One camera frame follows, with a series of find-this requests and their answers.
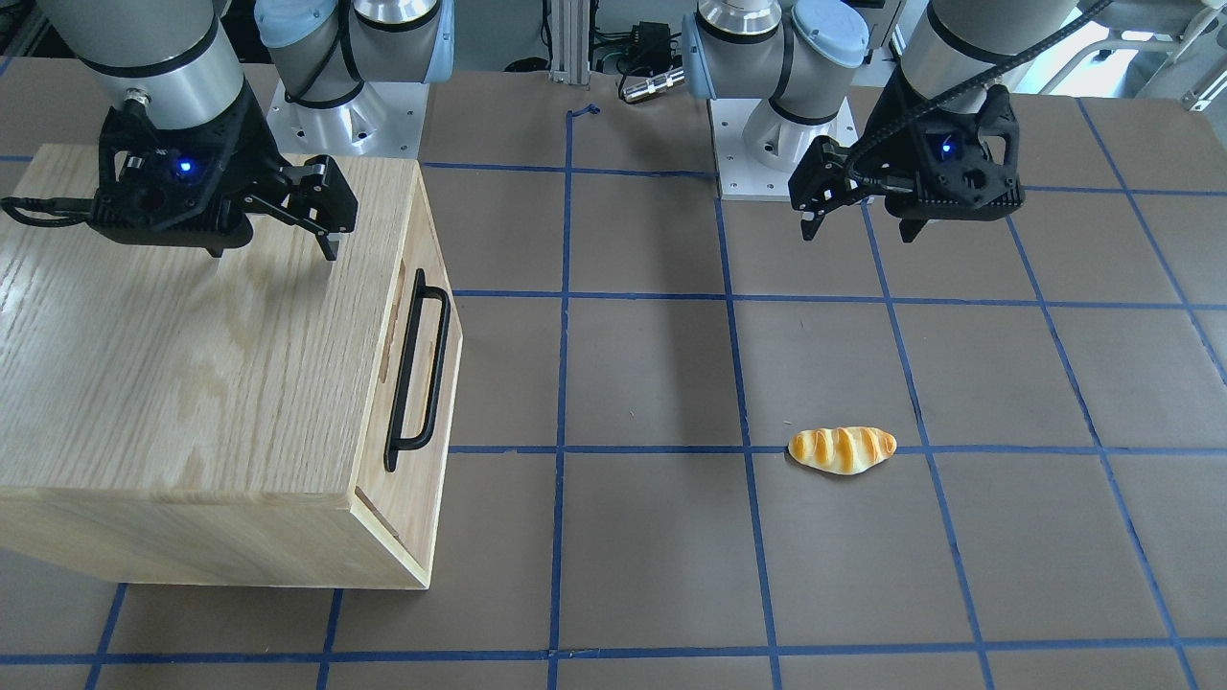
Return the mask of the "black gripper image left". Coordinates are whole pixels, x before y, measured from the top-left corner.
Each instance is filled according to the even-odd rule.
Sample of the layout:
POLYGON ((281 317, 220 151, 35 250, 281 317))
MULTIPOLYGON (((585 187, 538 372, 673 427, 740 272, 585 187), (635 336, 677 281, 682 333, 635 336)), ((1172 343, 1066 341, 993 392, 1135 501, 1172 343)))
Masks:
POLYGON ((238 96, 212 122, 155 129, 144 106, 106 113, 98 189, 86 223, 121 244, 195 247, 218 257, 253 239, 248 214, 310 232, 325 262, 355 232, 360 203, 330 156, 288 165, 263 107, 238 96))

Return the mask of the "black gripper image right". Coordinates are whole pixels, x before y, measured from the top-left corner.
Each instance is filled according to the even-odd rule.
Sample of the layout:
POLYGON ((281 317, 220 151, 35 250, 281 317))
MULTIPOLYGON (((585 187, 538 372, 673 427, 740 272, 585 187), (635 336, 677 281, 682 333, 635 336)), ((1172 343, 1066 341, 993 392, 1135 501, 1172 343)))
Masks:
POLYGON ((993 83, 974 113, 941 106, 910 122, 863 157, 859 142, 816 138, 789 178, 804 241, 825 216, 881 194, 910 243, 930 221, 998 221, 1025 205, 1018 180, 1020 126, 1004 83, 993 83), (863 157, 863 177, 850 173, 863 157))

